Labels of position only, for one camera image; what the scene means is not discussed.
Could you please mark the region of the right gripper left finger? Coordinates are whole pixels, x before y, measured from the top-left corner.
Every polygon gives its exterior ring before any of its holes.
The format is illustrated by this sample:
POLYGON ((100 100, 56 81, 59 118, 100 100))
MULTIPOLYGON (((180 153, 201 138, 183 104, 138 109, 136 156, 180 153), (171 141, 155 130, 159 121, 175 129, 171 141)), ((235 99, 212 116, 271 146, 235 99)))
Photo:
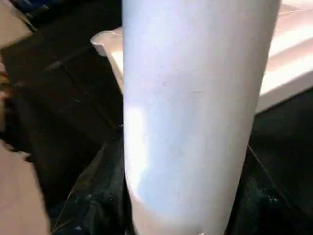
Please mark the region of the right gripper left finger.
POLYGON ((53 235, 124 235, 132 226, 123 132, 116 132, 79 175, 56 218, 53 235))

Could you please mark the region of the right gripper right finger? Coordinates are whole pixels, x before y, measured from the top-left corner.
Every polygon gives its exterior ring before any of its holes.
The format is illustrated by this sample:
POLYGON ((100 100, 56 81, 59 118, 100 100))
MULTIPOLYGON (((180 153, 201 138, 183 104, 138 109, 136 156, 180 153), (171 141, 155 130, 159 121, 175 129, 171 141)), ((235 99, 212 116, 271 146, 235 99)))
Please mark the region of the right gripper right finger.
POLYGON ((313 220, 277 186, 251 147, 238 184, 226 235, 311 235, 313 220))

